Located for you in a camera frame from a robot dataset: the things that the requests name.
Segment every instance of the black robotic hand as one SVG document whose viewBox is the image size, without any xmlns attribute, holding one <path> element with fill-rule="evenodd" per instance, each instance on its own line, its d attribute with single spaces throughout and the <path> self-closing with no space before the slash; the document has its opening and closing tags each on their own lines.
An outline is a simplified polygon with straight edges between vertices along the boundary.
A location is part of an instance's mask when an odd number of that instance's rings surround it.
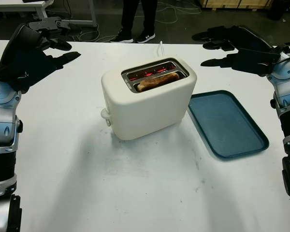
<svg viewBox="0 0 290 232">
<path fill-rule="evenodd" d="M 269 45 L 259 35 L 244 26 L 224 26 L 210 28 L 205 32 L 192 36 L 193 40 L 205 44 L 205 49 L 222 49 L 238 53 L 228 54 L 223 59 L 211 59 L 203 62 L 201 66 L 231 67 L 234 70 L 254 73 L 265 76 L 273 71 L 275 63 L 280 58 L 282 51 L 290 52 L 287 46 L 276 48 Z"/>
<path fill-rule="evenodd" d="M 75 26 L 59 17 L 20 25 L 2 54 L 0 81 L 7 82 L 15 91 L 27 92 L 30 86 L 80 56 L 78 52 L 69 52 L 53 58 L 43 52 L 48 48 L 69 51 L 71 45 L 62 38 L 78 33 Z"/>
</svg>

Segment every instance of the blue tray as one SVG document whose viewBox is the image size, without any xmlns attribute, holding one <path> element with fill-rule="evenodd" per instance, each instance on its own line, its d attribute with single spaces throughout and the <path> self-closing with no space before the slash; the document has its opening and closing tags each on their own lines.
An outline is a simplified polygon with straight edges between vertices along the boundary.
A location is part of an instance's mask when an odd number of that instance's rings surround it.
<svg viewBox="0 0 290 232">
<path fill-rule="evenodd" d="M 228 91 L 192 95 L 189 110 L 213 153 L 220 158 L 253 154 L 269 146 L 267 137 Z"/>
</svg>

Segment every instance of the sneaker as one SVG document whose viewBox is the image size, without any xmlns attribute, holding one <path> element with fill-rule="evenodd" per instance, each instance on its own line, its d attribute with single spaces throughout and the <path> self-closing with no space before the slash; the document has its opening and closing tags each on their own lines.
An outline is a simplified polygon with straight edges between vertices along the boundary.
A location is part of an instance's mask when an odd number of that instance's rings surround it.
<svg viewBox="0 0 290 232">
<path fill-rule="evenodd" d="M 118 35 L 110 40 L 111 43 L 133 43 L 133 38 L 131 32 L 124 32 L 123 29 L 120 30 Z"/>
<path fill-rule="evenodd" d="M 143 44 L 152 40 L 155 37 L 156 37 L 155 33 L 147 33 L 146 31 L 143 30 L 142 34 L 136 38 L 136 41 L 139 44 Z"/>
</svg>

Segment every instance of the white toaster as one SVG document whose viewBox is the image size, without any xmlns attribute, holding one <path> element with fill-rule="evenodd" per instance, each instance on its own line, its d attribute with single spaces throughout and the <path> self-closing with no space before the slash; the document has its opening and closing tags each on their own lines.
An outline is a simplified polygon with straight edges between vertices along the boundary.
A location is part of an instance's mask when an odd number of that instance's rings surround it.
<svg viewBox="0 0 290 232">
<path fill-rule="evenodd" d="M 173 72 L 178 80 L 138 91 L 142 80 Z M 106 104 L 101 116 L 121 140 L 150 134 L 183 118 L 196 81 L 195 72 L 178 58 L 157 58 L 109 71 L 101 80 Z"/>
</svg>

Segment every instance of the white cable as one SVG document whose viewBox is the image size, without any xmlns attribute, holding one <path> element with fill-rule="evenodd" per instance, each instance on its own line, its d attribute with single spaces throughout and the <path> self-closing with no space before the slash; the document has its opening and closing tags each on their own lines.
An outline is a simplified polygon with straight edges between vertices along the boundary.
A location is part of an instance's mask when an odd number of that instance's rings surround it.
<svg viewBox="0 0 290 232">
<path fill-rule="evenodd" d="M 174 14 L 175 14 L 175 20 L 172 21 L 172 22 L 163 22 L 163 21 L 160 21 L 160 20 L 155 20 L 155 21 L 156 22 L 159 22 L 159 23 L 163 23 L 163 24 L 176 23 L 178 21 L 178 17 L 177 17 L 177 12 L 176 11 L 184 12 L 184 13 L 189 14 L 189 15 L 190 14 L 191 15 L 197 15 L 197 14 L 200 14 L 201 13 L 201 9 L 198 6 L 196 6 L 195 4 L 193 4 L 190 0 L 188 0 L 188 2 L 192 6 L 194 6 L 195 8 L 178 7 L 178 6 L 174 6 L 174 5 L 165 3 L 165 2 L 158 1 L 158 4 L 159 5 L 166 5 L 166 7 L 164 7 L 161 10 L 156 10 L 156 12 L 162 12 L 162 11 L 164 11 L 166 9 L 173 9 L 174 10 Z M 143 15 L 139 15 L 139 16 L 136 16 L 135 18 L 139 18 L 139 17 L 144 17 L 144 16 Z M 91 40 L 82 40 L 82 36 L 87 35 L 87 34 L 90 34 L 90 33 L 98 33 L 98 34 L 97 34 L 97 36 L 94 39 L 91 39 Z M 97 29 L 95 31 L 82 32 L 79 36 L 77 36 L 77 39 L 79 41 L 81 41 L 81 42 L 102 42 L 102 43 L 105 43 L 105 42 L 109 42 L 110 40 L 112 40 L 114 37 L 116 37 L 116 35 L 104 36 L 102 38 L 99 38 L 99 37 L 100 37 L 100 31 L 99 31 L 99 25 L 97 24 Z M 161 52 L 164 55 L 164 48 L 163 48 L 163 45 L 162 45 L 162 41 L 160 41 L 159 47 L 161 47 Z"/>
<path fill-rule="evenodd" d="M 98 35 L 94 39 L 92 39 L 92 40 L 82 40 L 81 39 L 82 36 L 87 35 L 87 34 L 90 34 L 90 33 L 95 33 L 95 32 L 97 32 Z M 77 36 L 77 38 L 81 42 L 93 42 L 93 41 L 97 40 L 99 38 L 99 36 L 100 36 L 99 25 L 97 24 L 97 29 L 96 30 L 94 30 L 94 31 L 88 31 L 88 32 L 82 32 L 79 36 Z"/>
<path fill-rule="evenodd" d="M 159 57 L 159 48 L 161 49 L 161 55 L 164 56 L 164 47 L 162 41 L 160 41 L 158 48 L 157 48 L 157 56 Z"/>
<path fill-rule="evenodd" d="M 99 38 L 98 40 L 96 40 L 95 42 L 100 42 L 100 43 L 105 43 L 105 42 L 109 42 L 109 41 L 111 41 L 114 37 L 116 37 L 117 35 L 110 35 L 110 36 L 104 36 L 104 37 L 102 37 L 102 38 Z M 101 42 L 101 40 L 103 40 L 103 39 L 105 39 L 105 38 L 110 38 L 109 40 L 106 40 L 106 41 L 102 41 Z"/>
<path fill-rule="evenodd" d="M 178 21 L 178 17 L 177 17 L 177 12 L 176 11 L 181 11 L 181 12 L 184 12 L 186 14 L 191 14 L 191 15 L 197 15 L 197 14 L 200 14 L 201 13 L 201 10 L 199 7 L 196 6 L 196 8 L 184 8 L 184 7 L 178 7 L 178 6 L 174 6 L 174 5 L 171 5 L 171 4 L 168 4 L 168 3 L 165 3 L 165 2 L 161 2 L 161 1 L 158 1 L 158 4 L 160 5 L 166 5 L 167 7 L 164 7 L 163 9 L 161 10 L 156 10 L 156 12 L 162 12 L 166 9 L 173 9 L 174 10 L 174 14 L 175 14 L 175 17 L 176 19 L 172 22 L 163 22 L 163 21 L 160 21 L 160 20 L 155 20 L 156 22 L 159 22 L 159 23 L 163 23 L 163 24 L 172 24 L 172 23 L 176 23 Z M 197 10 L 197 12 L 189 12 L 189 11 L 184 11 L 183 9 L 185 10 Z"/>
</svg>

